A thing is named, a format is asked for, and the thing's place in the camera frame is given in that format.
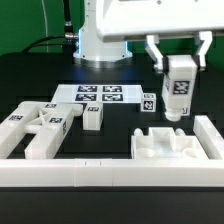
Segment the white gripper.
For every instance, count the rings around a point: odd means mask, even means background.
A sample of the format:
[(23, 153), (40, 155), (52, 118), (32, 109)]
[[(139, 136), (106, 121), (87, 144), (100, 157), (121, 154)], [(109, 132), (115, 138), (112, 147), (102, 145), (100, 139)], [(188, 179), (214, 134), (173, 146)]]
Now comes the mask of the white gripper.
[(164, 57), (157, 47), (159, 36), (199, 32), (195, 56), (198, 69), (204, 71), (213, 40), (211, 31), (224, 30), (224, 0), (97, 0), (96, 28), (103, 42), (146, 36), (145, 50), (158, 73), (164, 71)]

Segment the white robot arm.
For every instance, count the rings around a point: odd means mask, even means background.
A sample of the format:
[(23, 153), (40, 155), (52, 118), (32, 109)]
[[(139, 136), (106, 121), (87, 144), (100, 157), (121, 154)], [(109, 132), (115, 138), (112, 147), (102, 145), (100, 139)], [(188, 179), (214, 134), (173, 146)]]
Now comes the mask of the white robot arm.
[(215, 35), (224, 35), (224, 0), (84, 0), (85, 20), (74, 57), (100, 67), (130, 58), (129, 41), (145, 41), (146, 51), (163, 73), (168, 59), (157, 48), (161, 39), (196, 39), (198, 68)]

